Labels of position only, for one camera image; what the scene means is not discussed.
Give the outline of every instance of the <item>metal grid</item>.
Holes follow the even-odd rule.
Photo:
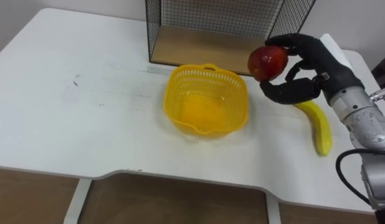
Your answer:
[[[146,0],[148,55],[152,56],[161,25],[161,0]]]
[[[283,0],[162,0],[162,24],[266,38]]]
[[[270,37],[300,31],[315,0],[285,0]]]
[[[268,39],[299,32],[315,0],[146,0],[151,59],[161,25]]]

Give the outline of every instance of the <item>wooden board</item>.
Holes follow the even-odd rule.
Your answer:
[[[151,61],[171,65],[212,63],[249,75],[248,57],[262,45],[264,39],[161,26]]]

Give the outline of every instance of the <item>yellow plastic basket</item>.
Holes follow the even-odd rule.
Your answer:
[[[223,136],[247,121],[247,87],[240,76],[215,65],[182,65],[170,75],[163,109],[183,132]]]

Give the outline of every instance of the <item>apple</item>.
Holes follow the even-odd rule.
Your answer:
[[[248,69],[258,82],[271,81],[284,71],[287,63],[288,54],[284,48],[264,46],[249,55]]]

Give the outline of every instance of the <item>banana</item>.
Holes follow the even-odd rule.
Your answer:
[[[332,147],[332,135],[323,110],[312,101],[297,103],[294,106],[301,109],[310,118],[312,128],[314,128],[317,153],[326,156]]]

